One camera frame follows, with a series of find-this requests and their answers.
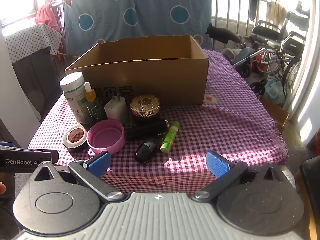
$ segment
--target red cloth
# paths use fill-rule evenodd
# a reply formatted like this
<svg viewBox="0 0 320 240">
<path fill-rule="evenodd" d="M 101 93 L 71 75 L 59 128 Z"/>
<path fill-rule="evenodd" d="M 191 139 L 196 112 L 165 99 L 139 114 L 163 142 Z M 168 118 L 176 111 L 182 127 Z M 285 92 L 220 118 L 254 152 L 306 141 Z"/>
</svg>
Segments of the red cloth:
<svg viewBox="0 0 320 240">
<path fill-rule="evenodd" d="M 52 11 L 54 13 L 55 18 L 60 19 L 60 7 L 56 6 L 56 7 L 52 8 Z M 65 54 L 66 53 L 66 41 L 64 39 L 64 35 L 62 34 L 63 29 L 61 26 L 61 21 L 59 20 L 59 21 L 57 21 L 57 23 L 58 23 L 58 28 L 59 28 L 58 32 L 61 33 L 61 43 L 60 43 L 60 47 L 59 47 L 59 52 Z M 58 57 L 59 57 L 59 60 L 65 59 L 65 56 L 62 56 L 62 55 L 58 55 Z"/>
<path fill-rule="evenodd" d="M 44 6 L 42 6 L 36 14 L 35 23 L 43 23 L 48 25 L 49 27 L 53 28 L 57 32 L 61 33 L 61 30 L 59 28 L 57 19 L 50 7 L 51 4 L 55 3 L 54 0 L 51 0 L 50 2 L 46 3 Z"/>
</svg>

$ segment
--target table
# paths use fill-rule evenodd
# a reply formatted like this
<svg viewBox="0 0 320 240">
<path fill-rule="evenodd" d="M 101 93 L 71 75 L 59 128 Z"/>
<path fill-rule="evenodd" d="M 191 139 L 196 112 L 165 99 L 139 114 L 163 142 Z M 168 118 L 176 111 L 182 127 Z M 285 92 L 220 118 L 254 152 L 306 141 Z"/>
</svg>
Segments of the table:
<svg viewBox="0 0 320 240">
<path fill-rule="evenodd" d="M 215 179 L 205 164 L 208 150 L 249 165 L 285 162 L 288 149 L 276 122 L 222 54 L 205 52 L 210 59 L 205 101 L 209 102 L 211 97 L 217 102 L 162 107 L 163 118 L 180 122 L 170 154 L 159 153 L 151 162 L 142 165 L 133 158 L 142 141 L 127 142 L 123 149 L 112 155 L 111 167 L 102 179 L 123 192 L 185 191 L 191 194 Z M 58 165 L 68 165 L 74 159 L 89 159 L 88 149 L 70 154 L 62 144 L 65 132 L 76 124 L 62 95 L 29 148 L 57 149 Z"/>
</svg>

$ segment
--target black electrical tape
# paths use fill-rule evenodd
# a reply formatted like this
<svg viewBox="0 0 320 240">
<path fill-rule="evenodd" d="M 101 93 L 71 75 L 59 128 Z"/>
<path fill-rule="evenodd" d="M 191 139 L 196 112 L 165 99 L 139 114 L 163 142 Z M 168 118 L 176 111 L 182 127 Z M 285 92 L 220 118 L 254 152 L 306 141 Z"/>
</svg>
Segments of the black electrical tape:
<svg viewBox="0 0 320 240">
<path fill-rule="evenodd" d="M 63 136 L 63 139 L 62 139 L 63 145 L 67 148 L 69 152 L 82 151 L 88 146 L 87 133 L 88 132 L 83 128 L 82 125 L 78 124 L 76 126 L 73 126 Z M 82 134 L 82 136 L 76 142 L 72 142 L 71 140 L 77 134 Z"/>
</svg>

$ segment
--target blue blanket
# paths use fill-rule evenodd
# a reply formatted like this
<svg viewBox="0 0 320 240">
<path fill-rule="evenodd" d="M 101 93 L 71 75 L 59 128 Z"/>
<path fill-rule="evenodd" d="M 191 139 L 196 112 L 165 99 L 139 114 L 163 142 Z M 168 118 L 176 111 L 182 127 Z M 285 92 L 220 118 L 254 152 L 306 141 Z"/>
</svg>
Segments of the blue blanket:
<svg viewBox="0 0 320 240">
<path fill-rule="evenodd" d="M 152 35 L 188 34 L 212 48 L 205 34 L 211 0 L 69 0 L 64 21 L 68 55 L 82 55 L 97 42 Z"/>
</svg>

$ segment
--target beige towel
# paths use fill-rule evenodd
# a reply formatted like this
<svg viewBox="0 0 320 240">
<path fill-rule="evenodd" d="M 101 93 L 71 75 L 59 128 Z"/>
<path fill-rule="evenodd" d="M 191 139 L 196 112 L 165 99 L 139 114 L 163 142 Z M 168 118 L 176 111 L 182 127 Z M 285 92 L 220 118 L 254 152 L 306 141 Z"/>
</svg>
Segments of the beige towel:
<svg viewBox="0 0 320 240">
<path fill-rule="evenodd" d="M 279 3 L 271 1 L 268 9 L 268 20 L 273 21 L 273 24 L 283 24 L 287 16 L 287 10 Z"/>
</svg>

